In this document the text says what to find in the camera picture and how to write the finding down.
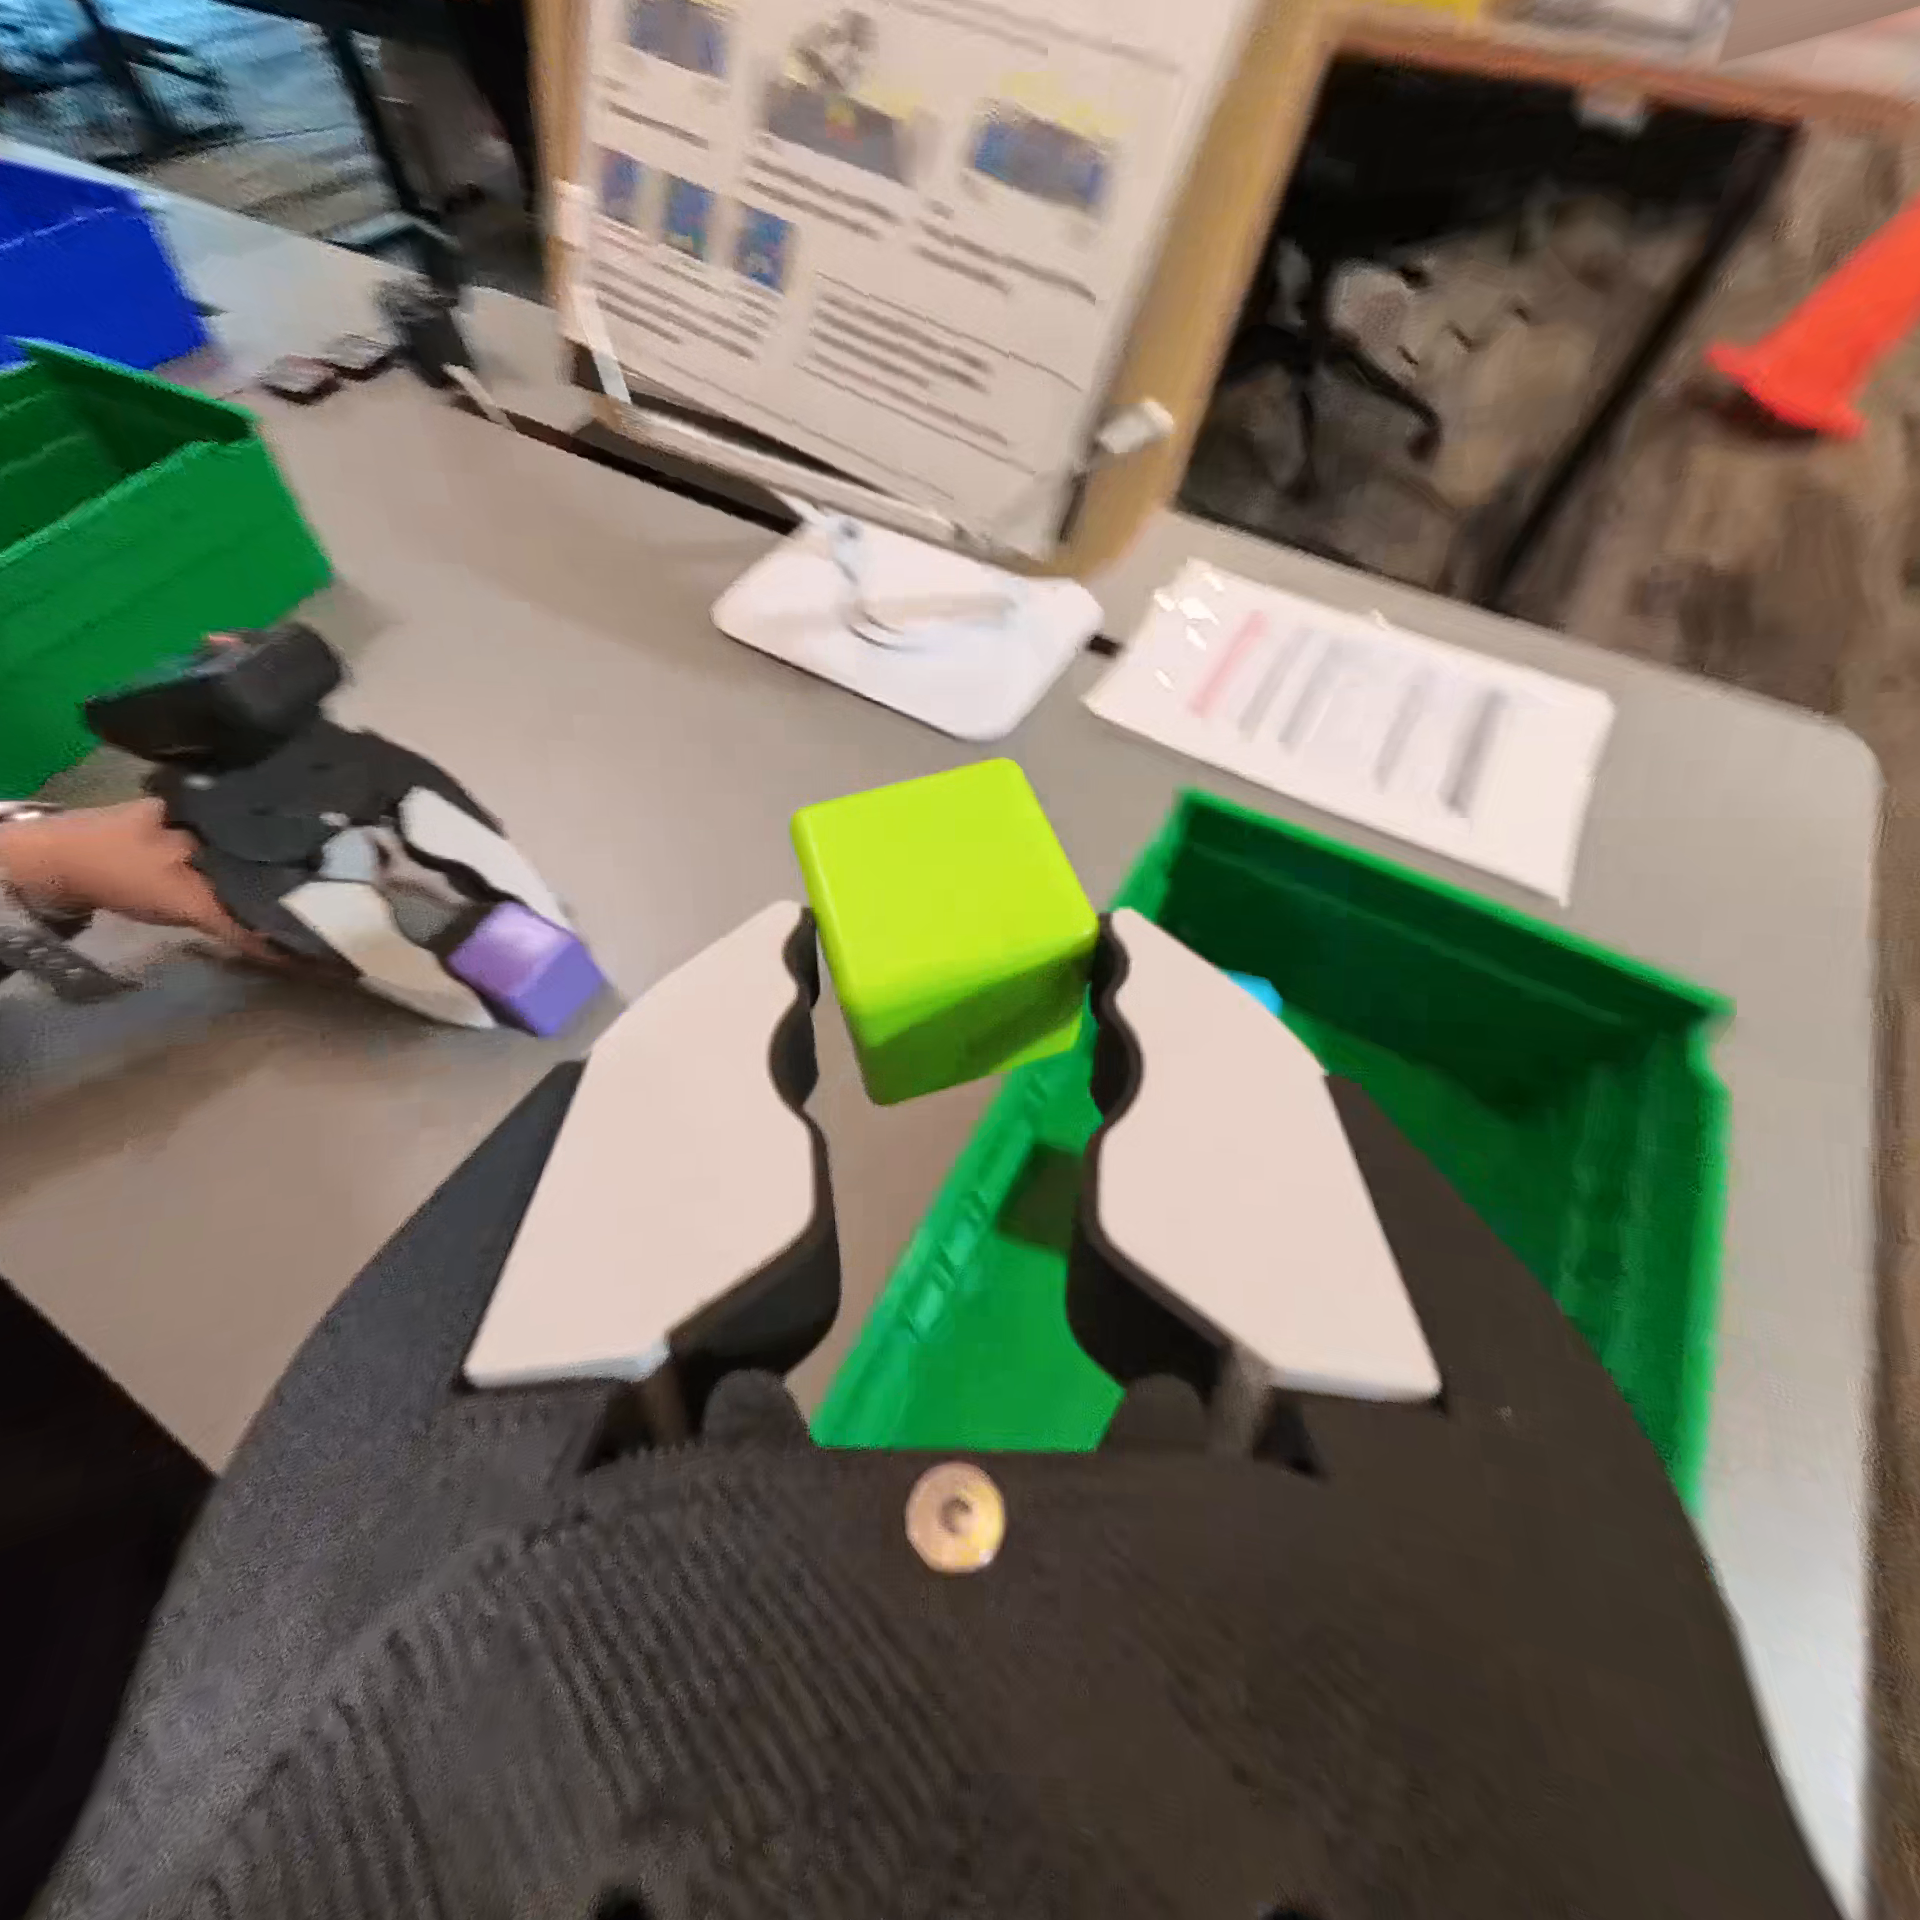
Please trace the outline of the orange traffic cone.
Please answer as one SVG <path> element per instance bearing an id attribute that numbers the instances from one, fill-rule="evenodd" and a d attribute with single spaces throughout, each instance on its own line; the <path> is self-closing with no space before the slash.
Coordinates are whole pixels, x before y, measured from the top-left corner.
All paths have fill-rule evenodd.
<path id="1" fill-rule="evenodd" d="M 1822 440 L 1863 432 L 1859 396 L 1917 324 L 1917 199 L 1908 199 L 1754 343 L 1706 367 L 1764 419 Z"/>

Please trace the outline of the small black device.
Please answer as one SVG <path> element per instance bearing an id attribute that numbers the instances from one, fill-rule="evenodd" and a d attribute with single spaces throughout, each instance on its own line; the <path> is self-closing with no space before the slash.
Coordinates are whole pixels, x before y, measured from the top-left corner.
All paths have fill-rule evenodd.
<path id="1" fill-rule="evenodd" d="M 396 360 L 391 342 L 363 332 L 347 332 L 330 339 L 314 353 L 286 353 L 257 374 L 257 390 L 289 401 L 311 406 L 343 390 L 369 385 L 386 374 Z"/>

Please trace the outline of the blue plastic bin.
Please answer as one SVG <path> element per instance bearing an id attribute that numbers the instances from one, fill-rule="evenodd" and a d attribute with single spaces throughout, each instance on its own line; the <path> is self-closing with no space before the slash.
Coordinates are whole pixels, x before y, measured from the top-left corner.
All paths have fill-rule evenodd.
<path id="1" fill-rule="evenodd" d="M 124 186 L 2 163 L 2 369 L 27 343 L 134 370 L 207 346 L 161 228 Z"/>

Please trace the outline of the grey desk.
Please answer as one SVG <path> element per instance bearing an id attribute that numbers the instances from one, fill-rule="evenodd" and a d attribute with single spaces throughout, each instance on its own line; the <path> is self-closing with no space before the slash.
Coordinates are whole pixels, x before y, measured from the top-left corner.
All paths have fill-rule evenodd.
<path id="1" fill-rule="evenodd" d="M 964 755 L 723 640 L 748 519 L 447 407 L 406 374 L 254 398 L 354 658 L 343 707 L 502 817 L 638 993 L 797 892 L 788 817 Z M 1617 703 L 1569 907 L 1734 1003 L 1719 1377 L 1697 1519 L 1815 1859 L 1873 1907 L 1882 769 L 1803 712 L 1161 519 L 1094 593 L 1125 633 L 1189 556 L 1380 609 Z M 5 1011 L 5 1278 L 219 1471 L 373 1250 L 558 1057 L 169 958 L 95 1011 Z"/>

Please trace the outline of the lime green cube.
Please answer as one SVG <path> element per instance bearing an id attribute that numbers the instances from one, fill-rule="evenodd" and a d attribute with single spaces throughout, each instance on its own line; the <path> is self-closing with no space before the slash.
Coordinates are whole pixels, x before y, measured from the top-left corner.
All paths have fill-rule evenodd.
<path id="1" fill-rule="evenodd" d="M 1076 1046 L 1099 922 L 1015 759 L 820 800 L 788 832 L 874 1105 Z"/>

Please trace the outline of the wooden stand board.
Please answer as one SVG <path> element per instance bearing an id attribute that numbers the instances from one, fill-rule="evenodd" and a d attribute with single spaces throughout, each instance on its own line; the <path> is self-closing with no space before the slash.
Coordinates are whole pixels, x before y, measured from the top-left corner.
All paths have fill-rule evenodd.
<path id="1" fill-rule="evenodd" d="M 980 559 L 1076 578 L 1116 561 L 1143 522 L 1169 503 L 1198 432 L 1225 354 L 1238 302 L 1306 136 L 1306 115 L 1324 75 L 1321 31 L 1335 6 L 1251 6 L 1251 34 L 1220 90 L 1191 164 L 1189 183 L 1159 243 L 1134 330 L 1122 347 L 1110 411 L 1079 472 L 1079 489 L 1058 539 L 1028 556 L 985 537 L 959 536 L 938 515 L 805 462 L 757 434 L 698 416 L 671 401 L 627 392 L 605 356 L 579 353 L 556 304 L 561 226 L 556 186 L 579 158 L 586 6 L 527 6 L 533 99 L 545 167 L 546 294 L 566 354 L 566 375 L 593 393 L 595 416 L 618 434 L 739 473 L 788 500 L 835 508 L 901 534 L 946 543 Z"/>

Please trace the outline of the black charger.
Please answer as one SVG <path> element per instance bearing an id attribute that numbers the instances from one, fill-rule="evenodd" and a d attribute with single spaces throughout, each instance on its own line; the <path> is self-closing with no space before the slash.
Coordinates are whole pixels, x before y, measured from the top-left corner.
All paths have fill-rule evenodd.
<path id="1" fill-rule="evenodd" d="M 457 375 L 474 370 L 474 356 L 460 327 L 460 297 L 430 280 L 385 280 L 375 288 L 375 312 L 391 334 L 398 360 L 434 392 L 460 386 Z"/>

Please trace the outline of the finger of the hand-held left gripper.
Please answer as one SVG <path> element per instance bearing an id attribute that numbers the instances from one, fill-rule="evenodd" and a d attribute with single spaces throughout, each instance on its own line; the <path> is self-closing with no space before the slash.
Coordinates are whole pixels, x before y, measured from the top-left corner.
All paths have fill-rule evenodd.
<path id="1" fill-rule="evenodd" d="M 434 788 L 412 786 L 393 822 L 393 920 L 412 940 L 469 940 L 515 911 L 574 932 L 534 864 L 490 822 Z"/>
<path id="2" fill-rule="evenodd" d="M 281 898 L 283 911 L 373 996 L 431 1025 L 493 1032 L 482 1000 L 399 928 L 389 902 L 369 880 L 309 880 Z"/>

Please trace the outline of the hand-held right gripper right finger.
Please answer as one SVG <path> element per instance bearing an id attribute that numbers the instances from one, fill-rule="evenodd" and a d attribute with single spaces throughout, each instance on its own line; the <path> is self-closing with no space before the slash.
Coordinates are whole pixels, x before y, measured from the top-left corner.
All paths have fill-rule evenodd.
<path id="1" fill-rule="evenodd" d="M 1093 1364 L 1183 1380 L 1249 1442 L 1282 1400 L 1435 1406 L 1443 1371 L 1313 1050 L 1134 907 L 1101 923 L 1089 1008 L 1067 1323 Z"/>

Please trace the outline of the background wooden desk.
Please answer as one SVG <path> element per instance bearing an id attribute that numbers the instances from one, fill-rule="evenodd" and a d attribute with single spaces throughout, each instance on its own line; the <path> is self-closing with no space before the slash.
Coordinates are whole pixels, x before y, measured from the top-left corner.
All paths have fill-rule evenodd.
<path id="1" fill-rule="evenodd" d="M 1462 24 L 1417 8 L 1348 10 L 1318 32 L 1326 60 L 1362 58 L 1417 65 L 1478 80 L 1514 80 L 1597 92 L 1651 106 L 1686 108 L 1857 136 L 1915 140 L 1917 106 L 1887 90 L 1844 88 L 1625 51 L 1607 40 Z"/>

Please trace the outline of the laminated paper sheet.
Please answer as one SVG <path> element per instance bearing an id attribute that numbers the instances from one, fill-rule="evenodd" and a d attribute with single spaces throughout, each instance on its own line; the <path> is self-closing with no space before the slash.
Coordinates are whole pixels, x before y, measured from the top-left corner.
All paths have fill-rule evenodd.
<path id="1" fill-rule="evenodd" d="M 1085 698 L 1117 732 L 1569 906 L 1617 705 L 1191 561 Z"/>

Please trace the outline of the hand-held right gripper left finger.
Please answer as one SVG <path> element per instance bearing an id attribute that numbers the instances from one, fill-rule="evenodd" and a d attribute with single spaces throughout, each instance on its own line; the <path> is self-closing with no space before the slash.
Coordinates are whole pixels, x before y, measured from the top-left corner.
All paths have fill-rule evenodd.
<path id="1" fill-rule="evenodd" d="M 582 1059 L 465 1358 L 469 1391 L 611 1384 L 695 1427 L 731 1375 L 788 1377 L 836 1316 L 813 918 L 765 906 Z"/>

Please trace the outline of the purple cube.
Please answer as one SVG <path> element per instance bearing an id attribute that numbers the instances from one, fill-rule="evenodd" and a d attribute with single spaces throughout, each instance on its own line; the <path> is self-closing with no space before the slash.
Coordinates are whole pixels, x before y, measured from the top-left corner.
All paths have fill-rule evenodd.
<path id="1" fill-rule="evenodd" d="M 579 932 L 516 902 L 465 915 L 436 954 L 499 1025 L 538 1041 L 570 1034 L 609 987 Z"/>

